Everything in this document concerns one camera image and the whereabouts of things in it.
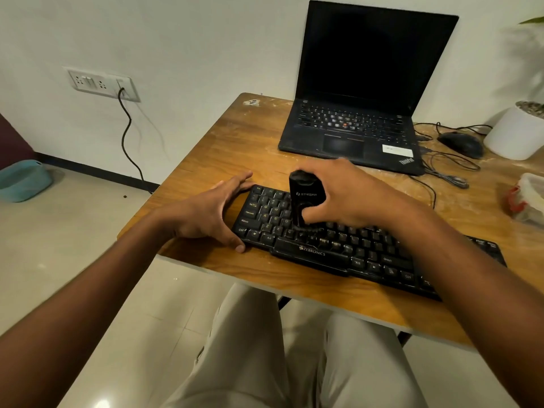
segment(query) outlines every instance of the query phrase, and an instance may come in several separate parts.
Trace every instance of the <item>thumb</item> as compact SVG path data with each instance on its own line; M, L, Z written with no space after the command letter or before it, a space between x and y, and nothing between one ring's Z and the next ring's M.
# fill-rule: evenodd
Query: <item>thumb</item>
M242 253L245 250L245 245L241 239L236 236L223 221L219 225L219 229L212 235L213 238L220 241L224 246L228 246L238 253Z
M303 209L303 219L307 224L317 222L329 222L329 212L327 209L327 201L318 206L311 206Z

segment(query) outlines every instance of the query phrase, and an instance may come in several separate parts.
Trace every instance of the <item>hand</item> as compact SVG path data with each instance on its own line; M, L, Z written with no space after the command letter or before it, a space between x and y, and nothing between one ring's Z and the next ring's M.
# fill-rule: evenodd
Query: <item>hand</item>
M308 159L298 169L316 175L325 189L326 200L303 210L304 221L338 222L346 226L376 225L391 229L395 215L415 199L365 173L346 159Z
M175 237L210 236L242 253L245 245L223 222L223 209L235 195L254 185L247 181L252 175L252 172L244 172L227 182L222 180L207 192L160 208L160 213Z

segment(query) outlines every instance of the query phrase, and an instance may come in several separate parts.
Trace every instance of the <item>laptop keyboard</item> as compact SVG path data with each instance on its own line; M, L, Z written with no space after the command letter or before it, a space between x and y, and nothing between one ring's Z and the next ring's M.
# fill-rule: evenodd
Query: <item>laptop keyboard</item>
M297 126L357 134L385 143L407 145L402 116L375 116L303 102Z
M340 276L355 276L440 300L410 253L384 229L332 222L317 232L293 227L289 192L255 185L232 228L248 246ZM506 266L496 243L468 237Z

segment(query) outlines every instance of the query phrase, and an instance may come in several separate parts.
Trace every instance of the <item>black baseboard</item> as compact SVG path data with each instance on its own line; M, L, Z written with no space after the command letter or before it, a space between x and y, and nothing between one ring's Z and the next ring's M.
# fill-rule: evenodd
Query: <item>black baseboard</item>
M49 156L44 153L36 153L37 159L47 165L56 167L62 167L63 169L72 170L74 172L83 173L84 175L98 177L100 179L109 180L110 182L124 184L132 188L146 190L148 192L155 192L159 185L157 183L142 182L135 177L120 175L119 173L110 172L108 170L102 170L98 167L92 167L81 163L72 162L69 160L61 159L60 157Z

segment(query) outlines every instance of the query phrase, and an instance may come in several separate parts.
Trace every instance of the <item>white flower pot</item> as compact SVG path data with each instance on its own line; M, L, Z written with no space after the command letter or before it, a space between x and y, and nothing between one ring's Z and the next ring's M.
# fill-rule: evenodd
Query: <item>white flower pot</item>
M525 160L544 146L544 119L509 109L484 139L493 153L512 160Z

